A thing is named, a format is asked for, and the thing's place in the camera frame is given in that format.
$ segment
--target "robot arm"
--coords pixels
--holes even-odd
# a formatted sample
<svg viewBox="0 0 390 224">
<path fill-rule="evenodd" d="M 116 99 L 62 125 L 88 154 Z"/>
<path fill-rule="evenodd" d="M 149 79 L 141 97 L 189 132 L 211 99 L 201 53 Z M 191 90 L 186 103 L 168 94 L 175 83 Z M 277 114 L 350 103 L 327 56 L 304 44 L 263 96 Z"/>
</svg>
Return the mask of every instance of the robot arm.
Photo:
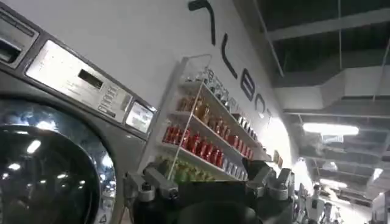
<svg viewBox="0 0 390 224">
<path fill-rule="evenodd" d="M 127 174 L 126 206 L 135 224 L 292 223 L 293 173 L 282 169 L 277 178 L 269 166 L 258 167 L 247 182 L 178 185 L 148 166 L 143 176 Z"/>
</svg>

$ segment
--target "washing machine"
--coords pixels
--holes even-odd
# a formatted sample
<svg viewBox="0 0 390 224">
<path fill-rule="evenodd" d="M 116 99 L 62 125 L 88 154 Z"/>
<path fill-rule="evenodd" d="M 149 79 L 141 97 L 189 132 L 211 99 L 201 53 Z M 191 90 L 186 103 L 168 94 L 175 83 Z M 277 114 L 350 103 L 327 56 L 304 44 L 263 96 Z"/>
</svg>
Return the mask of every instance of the washing machine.
<svg viewBox="0 0 390 224">
<path fill-rule="evenodd" d="M 155 113 L 0 2 L 0 223 L 119 223 Z"/>
</svg>

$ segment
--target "ceiling light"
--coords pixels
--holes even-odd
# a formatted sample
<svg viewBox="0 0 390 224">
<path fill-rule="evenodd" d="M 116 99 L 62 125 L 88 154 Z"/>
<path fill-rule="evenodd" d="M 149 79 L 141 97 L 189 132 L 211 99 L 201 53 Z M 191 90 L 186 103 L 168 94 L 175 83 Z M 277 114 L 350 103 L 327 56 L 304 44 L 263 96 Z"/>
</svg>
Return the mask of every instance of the ceiling light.
<svg viewBox="0 0 390 224">
<path fill-rule="evenodd" d="M 359 128 L 355 126 L 339 124 L 304 123 L 303 129 L 322 135 L 357 135 L 359 133 Z"/>
<path fill-rule="evenodd" d="M 39 141 L 39 140 L 32 141 L 31 144 L 27 148 L 27 153 L 33 154 L 39 148 L 39 146 L 41 146 L 41 141 Z"/>
<path fill-rule="evenodd" d="M 7 177 L 9 177 L 9 174 L 8 174 L 8 173 L 3 173 L 3 174 L 2 174 L 2 179 L 3 179 L 3 180 L 6 179 Z"/>
<path fill-rule="evenodd" d="M 20 165 L 17 164 L 17 163 L 13 163 L 13 164 L 8 166 L 8 169 L 19 170 L 20 169 Z"/>
<path fill-rule="evenodd" d="M 383 172 L 383 169 L 376 168 L 374 173 L 372 174 L 372 181 L 375 181 Z"/>
<path fill-rule="evenodd" d="M 57 179 L 64 179 L 64 178 L 66 178 L 66 177 L 68 177 L 67 174 L 62 173 L 62 174 L 60 174 L 60 175 L 57 176 Z"/>
<path fill-rule="evenodd" d="M 338 182 L 334 180 L 328 180 L 328 179 L 320 179 L 319 182 L 321 184 L 326 184 L 333 188 L 346 188 L 348 185 L 343 182 Z"/>
</svg>

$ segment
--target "exposed ceiling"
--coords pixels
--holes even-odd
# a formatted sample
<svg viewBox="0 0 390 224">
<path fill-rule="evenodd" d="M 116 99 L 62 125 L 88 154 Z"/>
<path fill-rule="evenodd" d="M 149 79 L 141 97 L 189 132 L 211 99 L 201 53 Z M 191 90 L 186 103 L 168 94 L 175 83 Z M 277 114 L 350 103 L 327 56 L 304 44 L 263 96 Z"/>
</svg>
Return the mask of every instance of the exposed ceiling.
<svg viewBox="0 0 390 224">
<path fill-rule="evenodd" d="M 257 29 L 271 43 L 255 45 L 262 59 L 275 59 L 267 69 L 314 179 L 347 183 L 338 194 L 353 201 L 369 201 L 370 186 L 376 188 L 370 197 L 390 189 L 390 66 L 388 74 L 384 69 L 390 65 L 390 1 L 255 1 L 240 1 L 241 17 L 252 42 L 260 37 Z M 305 122 L 355 125 L 360 132 L 326 143 L 305 133 Z M 336 172 L 323 168 L 330 162 Z M 375 184 L 378 167 L 385 181 Z"/>
</svg>

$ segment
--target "black lettering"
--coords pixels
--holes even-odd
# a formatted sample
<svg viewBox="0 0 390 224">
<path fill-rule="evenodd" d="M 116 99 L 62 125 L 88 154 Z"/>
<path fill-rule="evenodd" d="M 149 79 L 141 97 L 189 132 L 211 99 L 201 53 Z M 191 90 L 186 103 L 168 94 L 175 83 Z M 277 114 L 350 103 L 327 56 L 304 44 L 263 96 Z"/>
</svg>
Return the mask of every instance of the black lettering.
<svg viewBox="0 0 390 224">
<path fill-rule="evenodd" d="M 221 46 L 222 59 L 226 67 L 229 68 L 229 71 L 232 73 L 233 77 L 237 79 L 238 78 L 237 72 L 234 70 L 232 64 L 230 64 L 229 60 L 226 57 L 226 44 L 227 44 L 227 33 L 225 33 L 224 35 L 224 39 L 222 41 L 222 46 Z"/>
<path fill-rule="evenodd" d="M 241 76 L 241 89 L 244 91 L 249 101 L 252 101 L 254 99 L 255 83 L 251 78 L 248 69 L 246 68 L 244 68 L 243 74 Z"/>
<path fill-rule="evenodd" d="M 210 26 L 211 26 L 211 43 L 215 46 L 215 16 L 214 10 L 207 0 L 195 0 L 188 3 L 188 9 L 195 11 L 198 9 L 206 8 L 208 14 L 210 14 Z"/>
<path fill-rule="evenodd" d="M 262 110 L 259 110 L 259 107 L 258 107 L 258 102 L 260 101 L 263 109 Z M 263 99 L 263 96 L 258 93 L 256 94 L 256 97 L 255 97 L 255 110 L 259 113 L 259 114 L 264 114 L 264 112 L 266 111 L 266 102 L 264 101 Z"/>
</svg>

